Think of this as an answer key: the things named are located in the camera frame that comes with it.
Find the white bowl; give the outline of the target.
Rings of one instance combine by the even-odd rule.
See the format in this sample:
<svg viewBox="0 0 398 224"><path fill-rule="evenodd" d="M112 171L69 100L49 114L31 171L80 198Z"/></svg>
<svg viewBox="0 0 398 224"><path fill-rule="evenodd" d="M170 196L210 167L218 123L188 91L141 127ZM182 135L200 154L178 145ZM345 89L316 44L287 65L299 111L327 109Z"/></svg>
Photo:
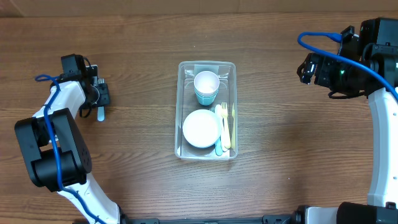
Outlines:
<svg viewBox="0 0 398 224"><path fill-rule="evenodd" d="M196 110L185 118L182 131L189 144L197 148L207 148L221 137L220 119L210 110Z"/></svg>

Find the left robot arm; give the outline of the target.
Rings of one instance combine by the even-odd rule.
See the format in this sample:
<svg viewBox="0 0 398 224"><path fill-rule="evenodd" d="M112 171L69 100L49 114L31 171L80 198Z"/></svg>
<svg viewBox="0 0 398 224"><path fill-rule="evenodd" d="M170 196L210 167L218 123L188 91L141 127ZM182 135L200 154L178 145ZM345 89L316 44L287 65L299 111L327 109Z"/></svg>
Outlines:
<svg viewBox="0 0 398 224"><path fill-rule="evenodd" d="M108 86L98 66L71 66L50 81L50 96L32 117L18 121L14 130L31 181L68 199L89 223L125 223L120 206L95 180L87 145L75 122L82 110L103 110L109 104Z"/></svg>

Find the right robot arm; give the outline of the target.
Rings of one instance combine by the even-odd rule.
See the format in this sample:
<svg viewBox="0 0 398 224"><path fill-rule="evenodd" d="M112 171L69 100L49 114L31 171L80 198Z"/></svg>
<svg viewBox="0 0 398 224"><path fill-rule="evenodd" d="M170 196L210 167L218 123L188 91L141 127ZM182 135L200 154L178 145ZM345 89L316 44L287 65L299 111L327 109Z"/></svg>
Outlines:
<svg viewBox="0 0 398 224"><path fill-rule="evenodd" d="M365 205L303 207L294 223L397 223L397 44L386 40L340 42L337 54L312 47L297 74L305 84L330 89L341 99L366 96L373 121L373 174Z"/></svg>

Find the yellow plastic fork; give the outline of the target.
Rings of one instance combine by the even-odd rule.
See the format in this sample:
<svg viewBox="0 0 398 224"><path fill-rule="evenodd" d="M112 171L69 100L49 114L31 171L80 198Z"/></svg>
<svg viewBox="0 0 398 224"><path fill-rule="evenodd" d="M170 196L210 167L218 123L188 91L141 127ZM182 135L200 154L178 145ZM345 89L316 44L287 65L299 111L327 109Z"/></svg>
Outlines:
<svg viewBox="0 0 398 224"><path fill-rule="evenodd" d="M224 148L229 149L231 147L231 140L229 136L229 126L228 126L228 104L223 101L221 103L221 116L223 118L224 126Z"/></svg>

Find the white fork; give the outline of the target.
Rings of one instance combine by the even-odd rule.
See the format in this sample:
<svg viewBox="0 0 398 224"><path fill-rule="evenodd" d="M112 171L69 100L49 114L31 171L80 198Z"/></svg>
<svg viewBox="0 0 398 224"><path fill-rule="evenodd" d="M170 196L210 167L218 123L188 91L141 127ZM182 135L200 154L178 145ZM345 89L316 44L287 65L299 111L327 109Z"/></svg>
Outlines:
<svg viewBox="0 0 398 224"><path fill-rule="evenodd" d="M99 78L98 79L98 85L104 83L104 78ZM97 112L97 120L99 122L102 122L105 120L105 110L104 110L104 106L99 106L98 107L98 112Z"/></svg>

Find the pale green fork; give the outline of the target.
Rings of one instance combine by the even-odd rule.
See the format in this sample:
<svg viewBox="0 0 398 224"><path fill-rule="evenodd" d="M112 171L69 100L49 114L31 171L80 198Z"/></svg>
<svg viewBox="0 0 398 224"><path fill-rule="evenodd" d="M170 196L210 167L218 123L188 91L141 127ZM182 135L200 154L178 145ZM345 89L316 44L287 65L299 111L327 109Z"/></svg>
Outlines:
<svg viewBox="0 0 398 224"><path fill-rule="evenodd" d="M222 156L222 154L223 154L223 150L222 150L222 146L221 146L221 137L219 137L217 139L217 141L215 142L215 154L217 156Z"/></svg>

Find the white plastic spoon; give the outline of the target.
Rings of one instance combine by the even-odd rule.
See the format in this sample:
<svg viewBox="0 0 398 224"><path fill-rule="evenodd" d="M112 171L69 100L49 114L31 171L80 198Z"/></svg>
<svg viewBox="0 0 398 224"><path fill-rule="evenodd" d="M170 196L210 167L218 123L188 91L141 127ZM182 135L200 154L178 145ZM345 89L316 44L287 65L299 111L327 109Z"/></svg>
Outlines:
<svg viewBox="0 0 398 224"><path fill-rule="evenodd" d="M224 130L224 124L223 124L223 117L222 117L222 107L221 105L216 105L215 106L215 113L218 116L221 124L221 136L220 136L220 141L221 141L221 150L223 152L227 152L228 149L226 148L226 137L225 137L225 130Z"/></svg>

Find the light blue plastic cup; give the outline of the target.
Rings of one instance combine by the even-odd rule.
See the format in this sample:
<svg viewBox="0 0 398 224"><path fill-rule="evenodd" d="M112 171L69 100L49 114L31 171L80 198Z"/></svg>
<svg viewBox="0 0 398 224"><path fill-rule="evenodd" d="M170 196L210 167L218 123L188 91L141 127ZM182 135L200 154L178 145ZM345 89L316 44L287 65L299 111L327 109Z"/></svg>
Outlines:
<svg viewBox="0 0 398 224"><path fill-rule="evenodd" d="M195 90L195 94L199 104L203 106L209 106L214 102L218 94L218 91L214 92L212 95L203 95L202 93Z"/></svg>

